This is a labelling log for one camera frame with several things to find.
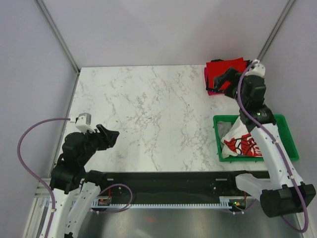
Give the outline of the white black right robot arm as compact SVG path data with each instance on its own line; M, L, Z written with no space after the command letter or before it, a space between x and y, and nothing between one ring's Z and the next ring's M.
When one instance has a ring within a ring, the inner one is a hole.
M316 190L304 183L280 140L276 119L264 103L264 75L264 66L258 64L243 73L231 67L215 78L216 82L230 82L225 95L237 101L240 119L259 146L270 178L263 181L250 173L240 174L226 187L232 195L244 191L254 197L270 218L294 213L306 216Z

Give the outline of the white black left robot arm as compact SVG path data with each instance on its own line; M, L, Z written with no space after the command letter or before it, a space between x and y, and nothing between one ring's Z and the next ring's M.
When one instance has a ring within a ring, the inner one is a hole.
M112 148L118 136L118 131L98 124L96 129L82 126L79 132L65 137L62 153L51 173L51 197L41 237L78 236L94 199L109 188L102 172L86 172L85 165L96 152Z

